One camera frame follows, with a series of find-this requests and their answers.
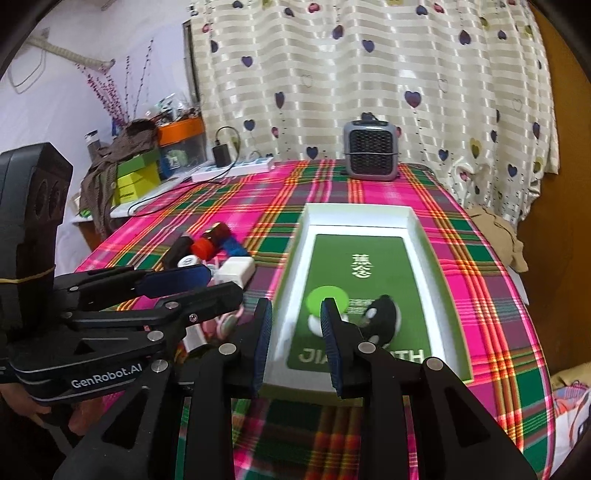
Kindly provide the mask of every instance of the orange storage box lid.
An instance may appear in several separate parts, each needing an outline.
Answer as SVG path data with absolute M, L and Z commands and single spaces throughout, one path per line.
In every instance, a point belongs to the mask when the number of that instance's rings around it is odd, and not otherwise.
M 158 127 L 158 145 L 165 147 L 195 135 L 201 135 L 203 132 L 205 132 L 205 124 L 200 116 L 173 122 L 170 125 Z

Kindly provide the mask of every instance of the wall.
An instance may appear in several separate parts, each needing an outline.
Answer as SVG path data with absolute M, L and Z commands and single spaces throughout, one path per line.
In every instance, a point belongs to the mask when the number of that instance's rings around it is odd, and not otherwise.
M 560 174 L 519 225 L 530 270 L 522 279 L 551 373 L 591 361 L 591 83 L 556 29 L 535 11 L 544 39 L 560 143 Z
M 126 56 L 131 56 L 129 91 L 135 94 L 148 44 L 154 38 L 141 106 L 179 90 L 188 97 L 181 28 L 189 18 L 187 6 L 186 0 L 117 0 L 102 12 L 96 2 L 63 0 L 41 20 L 35 33 L 49 27 L 50 43 L 86 57 L 115 59 L 111 73 L 122 96 Z M 11 64 L 14 81 L 25 79 L 40 58 L 41 51 L 34 47 L 15 58 Z M 111 141 L 111 120 L 84 76 L 72 62 L 52 54 L 47 54 L 39 80 L 22 95 L 15 93 L 7 75 L 0 80 L 0 126 L 0 152 L 49 141 L 74 165 L 69 196 L 78 191 L 90 166 L 84 136 L 98 129 L 102 141 Z M 67 209 L 58 231 L 56 274 L 73 271 L 90 253 L 78 227 L 69 222 L 72 216 Z

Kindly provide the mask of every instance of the brown knit garment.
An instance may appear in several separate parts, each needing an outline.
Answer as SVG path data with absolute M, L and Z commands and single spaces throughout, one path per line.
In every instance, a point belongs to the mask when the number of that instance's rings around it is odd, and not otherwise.
M 113 233 L 111 207 L 117 180 L 117 165 L 158 146 L 156 126 L 149 120 L 134 120 L 108 147 L 92 159 L 80 186 L 80 209 L 89 209 L 102 240 Z

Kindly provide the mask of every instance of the white wall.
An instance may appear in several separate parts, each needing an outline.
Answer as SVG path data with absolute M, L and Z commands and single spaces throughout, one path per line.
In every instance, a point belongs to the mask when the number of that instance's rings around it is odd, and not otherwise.
M 178 91 L 189 97 L 181 28 L 189 19 L 187 0 L 116 0 L 105 12 L 97 5 L 88 0 L 63 0 L 40 22 L 35 33 L 49 27 L 50 43 L 86 57 L 115 59 L 111 74 L 122 97 L 126 56 L 131 56 L 133 79 L 129 91 L 135 95 L 148 43 L 154 38 L 150 76 L 144 81 L 140 106 Z M 12 62 L 15 82 L 35 69 L 40 54 L 39 49 L 30 47 Z M 69 196 L 79 190 L 90 166 L 84 136 L 97 129 L 102 141 L 111 141 L 109 115 L 85 77 L 72 62 L 52 54 L 47 54 L 39 80 L 22 95 L 15 93 L 6 75 L 0 80 L 0 127 L 0 152 L 51 142 L 74 165 Z M 73 271 L 90 253 L 78 228 L 69 222 L 72 216 L 67 208 L 58 231 L 58 275 Z

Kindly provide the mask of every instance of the gray portable heater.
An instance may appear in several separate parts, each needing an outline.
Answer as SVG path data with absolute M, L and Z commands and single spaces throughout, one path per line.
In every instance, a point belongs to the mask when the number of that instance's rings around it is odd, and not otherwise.
M 398 137 L 388 122 L 361 119 L 343 129 L 347 173 L 358 180 L 393 180 L 398 173 Z

